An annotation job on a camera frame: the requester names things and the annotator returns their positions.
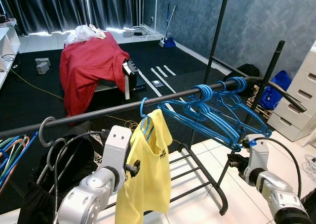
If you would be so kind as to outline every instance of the white shelf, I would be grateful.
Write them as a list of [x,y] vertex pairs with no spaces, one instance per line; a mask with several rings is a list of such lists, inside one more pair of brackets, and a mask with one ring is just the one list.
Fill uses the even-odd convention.
[[0,89],[10,71],[19,47],[20,41],[14,27],[0,28],[0,56],[11,54],[10,56],[13,57],[12,61],[3,61],[3,59],[0,58],[0,69],[4,70],[4,72],[0,72]]

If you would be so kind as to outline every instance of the curtain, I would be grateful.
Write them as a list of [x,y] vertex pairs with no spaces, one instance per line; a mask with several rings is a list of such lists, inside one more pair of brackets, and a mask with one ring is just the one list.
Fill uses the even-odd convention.
[[88,0],[91,23],[105,30],[107,27],[132,28],[138,25],[138,0]]
[[86,24],[85,0],[1,0],[9,18],[16,18],[22,34],[73,30]]

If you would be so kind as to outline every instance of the textured wall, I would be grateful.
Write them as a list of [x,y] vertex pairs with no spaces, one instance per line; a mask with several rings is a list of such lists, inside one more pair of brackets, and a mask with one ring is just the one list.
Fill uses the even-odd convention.
[[[166,28],[166,10],[176,4],[169,33],[209,57],[222,0],[158,0],[157,30]],[[293,77],[316,39],[316,0],[228,0],[215,55],[234,67],[255,64],[265,72],[279,40],[286,40],[275,69]],[[155,15],[145,0],[144,23]]]

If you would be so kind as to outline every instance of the black carpet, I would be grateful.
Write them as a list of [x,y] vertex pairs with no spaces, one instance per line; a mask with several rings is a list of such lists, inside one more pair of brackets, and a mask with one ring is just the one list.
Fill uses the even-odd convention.
[[[158,45],[158,41],[120,44],[120,47],[130,54],[135,65],[149,81],[158,80],[156,75],[151,71],[151,68],[156,69],[156,66],[163,68],[164,65],[167,65],[177,75],[171,76],[169,74],[170,76],[165,78],[165,80],[177,92],[189,89],[203,82],[206,65],[176,47],[161,48]],[[15,63],[19,63],[21,67],[20,75],[29,80],[31,84],[63,97],[64,93],[59,79],[60,55],[61,50],[23,53],[17,55]],[[35,58],[44,57],[50,59],[52,69],[44,75],[37,75]],[[209,84],[222,80],[223,77],[224,74],[220,71],[211,69]],[[166,86],[159,87],[158,90],[162,95],[172,93]],[[147,86],[146,90],[132,93],[131,99],[128,101],[125,101],[123,94],[118,89],[100,91],[94,94],[87,112],[140,101],[144,97],[153,98],[157,97],[157,95],[149,86]],[[154,109],[154,105],[148,106],[144,108],[143,112],[150,113]],[[66,116],[62,99],[31,87],[25,82],[22,82],[12,72],[9,72],[0,90],[0,110],[2,115],[0,131],[41,123],[48,116],[53,116],[56,119]],[[137,123],[141,121],[139,109],[123,111],[112,114],[112,116],[125,120],[134,120]],[[179,125],[178,122],[169,117],[165,117],[165,119],[172,137],[182,143],[188,143],[191,129]],[[93,122],[97,129],[110,129],[113,125],[124,126],[123,121],[109,117],[94,119]],[[68,129],[69,126],[67,125],[50,129],[44,131],[44,137],[47,141],[57,139]],[[194,143],[205,139],[207,138],[196,133]],[[175,151],[177,148],[178,144],[176,142],[173,142],[173,144],[169,146],[170,152]],[[21,159],[11,180],[16,183],[22,191],[26,190],[26,180],[28,176],[38,165],[41,156],[46,152],[47,148],[43,148],[37,138]],[[7,185],[3,194],[0,196],[0,213],[19,208],[21,202],[22,197],[17,194],[11,185]]]

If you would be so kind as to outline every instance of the red blanket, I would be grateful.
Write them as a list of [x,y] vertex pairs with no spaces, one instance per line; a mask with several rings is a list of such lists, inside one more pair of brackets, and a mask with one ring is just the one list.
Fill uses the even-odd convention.
[[60,80],[65,92],[67,117],[86,111],[101,79],[115,81],[124,92],[122,64],[129,55],[120,49],[110,32],[105,34],[106,39],[92,38],[68,45],[62,51]]

